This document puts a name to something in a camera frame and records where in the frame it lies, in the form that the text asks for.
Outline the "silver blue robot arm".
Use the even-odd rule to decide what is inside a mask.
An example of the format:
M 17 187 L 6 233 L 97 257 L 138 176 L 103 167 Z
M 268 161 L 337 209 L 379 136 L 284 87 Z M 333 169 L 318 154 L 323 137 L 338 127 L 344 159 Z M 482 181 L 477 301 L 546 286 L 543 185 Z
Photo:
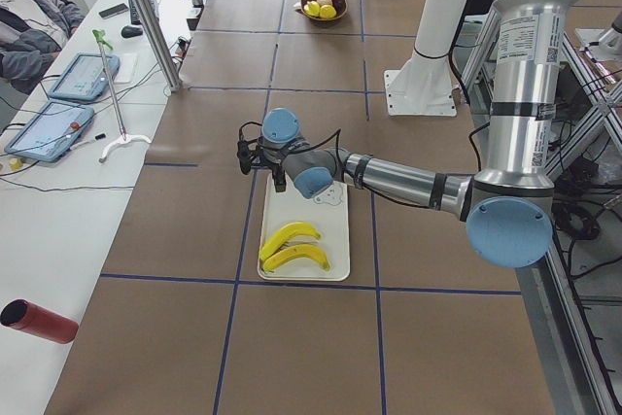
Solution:
M 553 240 L 554 185 L 545 171 L 559 50 L 577 0 L 492 0 L 501 19 L 489 109 L 485 165 L 470 177 L 434 173 L 358 155 L 338 144 L 312 146 L 284 108 L 263 120 L 255 160 L 277 190 L 292 181 L 311 198 L 339 181 L 398 203 L 455 214 L 486 261 L 521 268 L 542 259 Z

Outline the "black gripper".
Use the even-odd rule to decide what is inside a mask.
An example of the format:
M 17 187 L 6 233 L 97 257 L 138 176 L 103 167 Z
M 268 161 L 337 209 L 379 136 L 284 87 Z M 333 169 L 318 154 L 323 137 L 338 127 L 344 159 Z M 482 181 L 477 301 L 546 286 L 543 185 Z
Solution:
M 285 169 L 281 161 L 272 161 L 268 159 L 266 166 L 269 168 L 276 192 L 285 191 L 287 189 L 287 177 Z

